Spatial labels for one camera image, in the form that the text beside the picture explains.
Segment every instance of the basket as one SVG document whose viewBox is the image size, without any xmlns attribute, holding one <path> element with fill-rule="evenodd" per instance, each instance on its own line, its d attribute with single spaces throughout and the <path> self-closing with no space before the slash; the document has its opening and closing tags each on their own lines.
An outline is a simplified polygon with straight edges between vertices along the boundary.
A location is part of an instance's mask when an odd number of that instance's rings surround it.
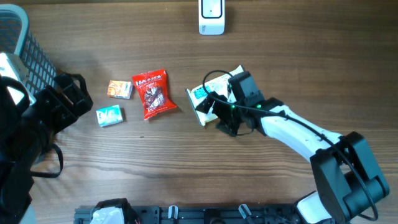
<svg viewBox="0 0 398 224">
<path fill-rule="evenodd" d="M 29 72 L 23 84 L 32 94 L 46 85 L 55 87 L 56 69 L 30 32 L 29 18 L 19 6 L 0 4 L 0 52 L 21 58 Z"/>
</svg>

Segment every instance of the wooden table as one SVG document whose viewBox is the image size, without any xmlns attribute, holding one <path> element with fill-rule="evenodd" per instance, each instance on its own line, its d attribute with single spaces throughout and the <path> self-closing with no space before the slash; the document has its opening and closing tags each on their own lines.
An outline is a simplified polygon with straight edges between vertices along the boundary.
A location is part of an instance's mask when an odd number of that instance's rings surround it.
<svg viewBox="0 0 398 224">
<path fill-rule="evenodd" d="M 39 223 L 71 223 L 74 209 L 126 197 L 133 205 L 292 203 L 315 190 L 310 164 L 259 133 L 203 128 L 184 88 L 243 64 L 266 97 L 323 128 L 364 135 L 391 187 L 379 223 L 398 218 L 396 1 L 229 2 L 226 32 L 198 33 L 196 2 L 24 6 L 55 66 L 86 78 L 93 109 L 57 135 L 65 169 L 35 178 Z M 108 98 L 109 80 L 165 68 L 178 109 L 143 120 L 135 91 Z M 101 128 L 95 110 L 119 104 L 126 122 Z M 35 170 L 58 169 L 49 154 Z M 360 218 L 355 223 L 365 223 Z"/>
</svg>

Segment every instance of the candy bag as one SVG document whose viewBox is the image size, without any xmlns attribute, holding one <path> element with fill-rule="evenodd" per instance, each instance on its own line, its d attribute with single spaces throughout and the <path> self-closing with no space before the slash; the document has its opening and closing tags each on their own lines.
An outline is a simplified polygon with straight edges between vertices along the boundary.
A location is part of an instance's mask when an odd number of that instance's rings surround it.
<svg viewBox="0 0 398 224">
<path fill-rule="evenodd" d="M 134 75 L 132 82 L 144 106 L 144 120 L 155 116 L 157 113 L 177 107 L 169 100 L 167 95 L 166 70 L 160 69 Z"/>
</svg>

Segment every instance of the black cable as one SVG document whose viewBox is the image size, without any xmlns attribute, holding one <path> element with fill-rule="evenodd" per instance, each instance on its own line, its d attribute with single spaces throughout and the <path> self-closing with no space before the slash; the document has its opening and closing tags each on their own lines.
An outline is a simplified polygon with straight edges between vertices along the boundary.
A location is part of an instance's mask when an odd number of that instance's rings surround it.
<svg viewBox="0 0 398 224">
<path fill-rule="evenodd" d="M 333 150 L 335 150 L 335 151 L 339 154 L 339 156 L 342 158 L 342 160 L 344 161 L 344 163 L 347 164 L 348 167 L 353 171 L 355 177 L 357 178 L 359 184 L 361 185 L 362 190 L 364 191 L 366 197 L 368 198 L 369 203 L 371 204 L 371 208 L 372 208 L 372 210 L 373 210 L 374 217 L 369 217 L 369 216 L 367 216 L 367 215 L 362 215 L 362 214 L 359 214 L 358 216 L 361 217 L 361 218 L 364 218 L 364 219 L 366 219 L 366 220 L 369 220 L 369 221 L 376 221 L 376 220 L 379 218 L 379 213 L 378 213 L 378 211 L 377 211 L 376 204 L 373 202 L 373 199 L 372 199 L 372 197 L 371 197 L 371 194 L 369 193 L 368 188 L 365 186 L 365 183 L 363 182 L 363 179 L 362 179 L 361 176 L 359 175 L 358 171 L 354 168 L 354 166 L 349 162 L 349 160 L 347 159 L 347 157 L 346 157 L 340 150 L 338 150 L 338 148 L 336 147 L 336 145 L 335 145 L 333 142 L 331 142 L 328 138 L 326 138 L 326 136 L 325 136 L 324 134 L 321 134 L 321 133 L 319 133 L 317 130 L 313 129 L 311 126 L 305 124 L 304 122 L 302 122 L 302 121 L 300 121 L 300 120 L 298 120 L 298 119 L 291 118 L 289 115 L 283 115 L 283 114 L 279 114 L 279 113 L 275 113 L 275 112 L 271 112 L 271 111 L 264 111 L 264 110 L 260 110 L 260 109 L 257 109 L 257 108 L 251 108 L 251 107 L 248 107 L 248 106 L 235 105 L 235 104 L 233 104 L 233 103 L 229 103 L 229 102 L 227 102 L 227 101 L 223 101 L 223 100 L 220 100 L 220 99 L 215 98 L 213 95 L 211 95 L 211 94 L 209 93 L 209 91 L 206 90 L 206 88 L 205 88 L 205 82 L 206 82 L 206 78 L 207 78 L 209 75 L 211 75 L 211 74 L 213 74 L 213 73 L 216 73 L 216 72 L 226 73 L 226 74 L 228 74 L 228 75 L 230 75 L 230 76 L 232 77 L 232 74 L 230 74 L 229 72 L 224 71 L 224 70 L 214 70 L 214 71 L 211 71 L 211 72 L 207 73 L 207 75 L 205 75 L 205 77 L 203 78 L 203 82 L 202 82 L 203 90 L 205 91 L 205 93 L 206 93 L 212 100 L 215 100 L 215 101 L 217 101 L 217 102 L 219 102 L 219 103 L 223 103 L 223 104 L 226 104 L 226 105 L 235 106 L 235 107 L 237 107 L 237 108 L 241 108 L 241 109 L 245 109 L 245 110 L 251 110 L 251 111 L 256 111 L 256 112 L 264 113 L 266 116 L 280 116 L 280 117 L 282 117 L 282 118 L 289 119 L 289 120 L 291 120 L 291 121 L 293 121 L 293 122 L 296 122 L 297 124 L 303 126 L 304 128 L 307 128 L 308 130 L 310 130 L 311 132 L 313 132 L 314 134 L 316 134 L 317 136 L 319 136 L 320 139 L 326 141 L 326 142 L 331 146 L 331 148 L 332 148 Z"/>
</svg>

